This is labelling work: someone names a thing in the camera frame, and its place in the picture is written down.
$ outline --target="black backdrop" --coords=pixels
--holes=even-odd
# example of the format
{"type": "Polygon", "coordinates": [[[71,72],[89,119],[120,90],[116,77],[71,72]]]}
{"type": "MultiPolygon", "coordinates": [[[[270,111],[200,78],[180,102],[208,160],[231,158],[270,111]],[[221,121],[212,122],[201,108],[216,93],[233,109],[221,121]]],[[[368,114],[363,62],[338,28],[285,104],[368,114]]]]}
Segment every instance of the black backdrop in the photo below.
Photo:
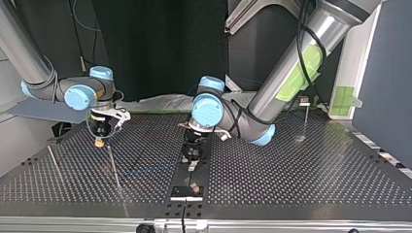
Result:
{"type": "MultiPolygon", "coordinates": [[[[60,78],[86,75],[81,55],[88,61],[87,68],[105,65],[115,70],[117,89],[126,94],[126,101],[187,93],[203,75],[222,79],[227,73],[235,80],[262,83],[294,37],[296,26],[290,13],[271,6],[234,36],[224,37],[227,0],[78,0],[78,19],[101,29],[96,32],[73,19],[75,0],[15,2],[23,23],[60,78]],[[236,56],[237,49],[242,56],[236,56]]],[[[228,0],[233,6],[238,2],[228,0]]],[[[326,101],[341,45],[315,82],[326,101]]],[[[258,90],[258,85],[248,83],[238,82],[246,90],[258,90]]],[[[312,96],[312,88],[306,94],[312,96]]]]}
{"type": "Polygon", "coordinates": [[[225,74],[225,0],[93,0],[125,100],[187,93],[225,74]]]}

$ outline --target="white wall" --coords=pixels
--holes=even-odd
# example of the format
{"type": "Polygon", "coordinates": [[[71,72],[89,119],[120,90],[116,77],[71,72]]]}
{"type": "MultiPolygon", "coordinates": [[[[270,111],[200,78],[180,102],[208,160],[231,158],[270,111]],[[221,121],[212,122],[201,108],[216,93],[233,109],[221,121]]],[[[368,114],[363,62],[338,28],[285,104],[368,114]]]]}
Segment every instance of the white wall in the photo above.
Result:
{"type": "MultiPolygon", "coordinates": [[[[338,86],[353,86],[355,88],[354,95],[358,98],[380,10],[381,6],[366,22],[352,28],[345,37],[330,106],[333,106],[335,90],[338,86]]],[[[334,116],[331,112],[329,112],[329,116],[333,119],[352,119],[354,110],[355,107],[352,107],[348,116],[334,116]]]]}
{"type": "Polygon", "coordinates": [[[55,122],[11,116],[4,111],[25,99],[21,77],[0,49],[0,177],[41,150],[55,122]]]}

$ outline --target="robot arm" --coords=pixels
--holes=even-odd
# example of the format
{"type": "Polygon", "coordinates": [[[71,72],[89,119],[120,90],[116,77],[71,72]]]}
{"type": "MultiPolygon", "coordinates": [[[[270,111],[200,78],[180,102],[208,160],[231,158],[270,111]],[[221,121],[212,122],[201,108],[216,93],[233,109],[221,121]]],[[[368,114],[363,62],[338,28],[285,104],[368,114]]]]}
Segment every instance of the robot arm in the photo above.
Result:
{"type": "Polygon", "coordinates": [[[102,66],[92,67],[89,77],[59,80],[52,63],[44,57],[17,17],[10,0],[0,0],[0,47],[22,77],[22,92],[31,98],[65,102],[76,111],[90,109],[95,121],[89,128],[102,147],[110,137],[109,120],[119,120],[114,133],[130,119],[125,109],[117,109],[114,100],[113,72],[102,66]]]}
{"type": "MultiPolygon", "coordinates": [[[[310,81],[318,77],[323,55],[328,55],[349,29],[362,24],[380,3],[381,0],[318,1],[301,33],[301,52],[310,81]]],[[[193,100],[188,131],[194,135],[201,132],[204,137],[206,132],[219,129],[255,145],[265,146],[275,134],[276,127],[272,122],[276,116],[308,84],[295,39],[249,106],[222,99],[224,82],[203,77],[193,100]]]]}

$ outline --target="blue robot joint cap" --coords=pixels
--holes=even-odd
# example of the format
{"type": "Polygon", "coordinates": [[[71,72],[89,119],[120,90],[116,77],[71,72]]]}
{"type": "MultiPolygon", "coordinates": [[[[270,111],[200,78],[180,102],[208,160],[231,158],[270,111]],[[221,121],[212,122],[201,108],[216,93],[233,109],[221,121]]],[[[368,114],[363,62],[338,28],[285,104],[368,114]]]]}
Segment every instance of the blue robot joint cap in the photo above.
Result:
{"type": "Polygon", "coordinates": [[[87,85],[72,85],[64,93],[64,101],[74,110],[85,110],[96,103],[96,92],[87,85]]]}
{"type": "Polygon", "coordinates": [[[219,91],[224,91],[224,82],[218,78],[205,76],[200,80],[199,85],[214,88],[219,91]]]}
{"type": "Polygon", "coordinates": [[[198,95],[193,101],[191,116],[196,122],[205,127],[218,125],[224,115],[221,100],[213,94],[198,95]]]}
{"type": "Polygon", "coordinates": [[[94,66],[90,68],[89,75],[93,78],[101,80],[113,80],[113,71],[112,69],[105,66],[94,66]]]}

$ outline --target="end effector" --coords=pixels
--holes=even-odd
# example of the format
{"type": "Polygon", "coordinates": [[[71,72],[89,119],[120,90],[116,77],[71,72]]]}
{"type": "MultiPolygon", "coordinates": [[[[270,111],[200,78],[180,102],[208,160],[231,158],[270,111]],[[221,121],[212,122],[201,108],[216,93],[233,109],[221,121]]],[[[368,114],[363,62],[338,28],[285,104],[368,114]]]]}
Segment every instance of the end effector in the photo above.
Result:
{"type": "Polygon", "coordinates": [[[222,140],[235,136],[258,146],[267,145],[275,134],[275,125],[255,118],[235,100],[223,99],[224,82],[203,77],[193,100],[190,130],[217,133],[222,140]]]}
{"type": "Polygon", "coordinates": [[[125,108],[116,106],[122,99],[114,91],[113,71],[103,66],[90,69],[89,78],[69,78],[50,83],[42,88],[35,88],[21,82],[21,89],[28,97],[40,100],[56,100],[65,102],[76,111],[90,110],[92,123],[87,122],[89,132],[95,137],[95,145],[104,146],[104,139],[121,130],[121,126],[130,120],[130,113],[125,108]],[[112,130],[109,121],[118,120],[112,130]]]}

